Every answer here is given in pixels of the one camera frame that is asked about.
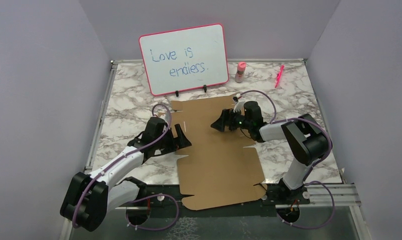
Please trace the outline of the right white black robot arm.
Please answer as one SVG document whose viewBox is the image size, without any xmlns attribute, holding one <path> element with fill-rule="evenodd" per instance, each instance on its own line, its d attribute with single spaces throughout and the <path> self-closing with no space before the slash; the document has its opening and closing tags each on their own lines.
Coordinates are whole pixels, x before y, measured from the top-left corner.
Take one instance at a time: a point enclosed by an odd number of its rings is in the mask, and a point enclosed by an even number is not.
<svg viewBox="0 0 402 240">
<path fill-rule="evenodd" d="M 277 186 L 269 191 L 271 199 L 285 204 L 302 195 L 308 174 L 332 149 L 329 135 L 310 114 L 266 123 L 256 101 L 245 102 L 242 110 L 237 106 L 222 110 L 219 118 L 211 124 L 211 128 L 220 132 L 247 130 L 250 138 L 258 143 L 287 141 L 294 160 Z"/>
</svg>

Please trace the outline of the brown cardboard box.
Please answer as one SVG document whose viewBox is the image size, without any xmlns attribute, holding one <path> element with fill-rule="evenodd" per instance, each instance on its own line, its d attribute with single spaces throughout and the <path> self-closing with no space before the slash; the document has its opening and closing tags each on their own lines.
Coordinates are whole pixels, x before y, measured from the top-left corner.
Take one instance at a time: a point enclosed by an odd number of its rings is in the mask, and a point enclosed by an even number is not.
<svg viewBox="0 0 402 240">
<path fill-rule="evenodd" d="M 180 191 L 198 196 L 214 187 L 249 187 L 265 179 L 254 141 L 239 131 L 219 132 L 210 125 L 222 110 L 233 108 L 232 97 L 171 102 L 172 123 L 180 124 L 192 146 L 178 150 Z"/>
</svg>

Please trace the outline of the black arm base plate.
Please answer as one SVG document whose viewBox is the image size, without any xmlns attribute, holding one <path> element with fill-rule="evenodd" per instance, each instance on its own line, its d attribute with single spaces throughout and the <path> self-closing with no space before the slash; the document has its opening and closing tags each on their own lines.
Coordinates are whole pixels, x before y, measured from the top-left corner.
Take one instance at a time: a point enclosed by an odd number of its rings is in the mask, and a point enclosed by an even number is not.
<svg viewBox="0 0 402 240">
<path fill-rule="evenodd" d="M 183 194 L 180 186 L 145 185 L 138 203 L 125 203 L 125 214 L 133 223 L 148 218 L 275 217 L 297 216 L 301 205 L 310 203 L 303 186 L 287 190 L 282 184 L 259 183 L 249 187 L 214 187 L 198 196 Z"/>
</svg>

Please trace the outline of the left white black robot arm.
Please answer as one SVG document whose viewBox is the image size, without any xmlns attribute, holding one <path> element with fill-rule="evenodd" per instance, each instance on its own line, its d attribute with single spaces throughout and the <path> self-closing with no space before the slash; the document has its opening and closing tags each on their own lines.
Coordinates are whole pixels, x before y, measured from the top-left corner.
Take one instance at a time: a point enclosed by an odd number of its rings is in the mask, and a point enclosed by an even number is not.
<svg viewBox="0 0 402 240">
<path fill-rule="evenodd" d="M 148 185 L 127 177 L 148 159 L 176 152 L 192 144 L 180 124 L 172 126 L 153 116 L 144 131 L 130 140 L 124 150 L 106 165 L 90 173 L 76 173 L 69 184 L 60 207 L 60 215 L 75 228 L 89 232 L 97 229 L 107 213 L 125 203 L 149 207 L 149 200 L 168 198 L 165 194 L 148 194 Z"/>
</svg>

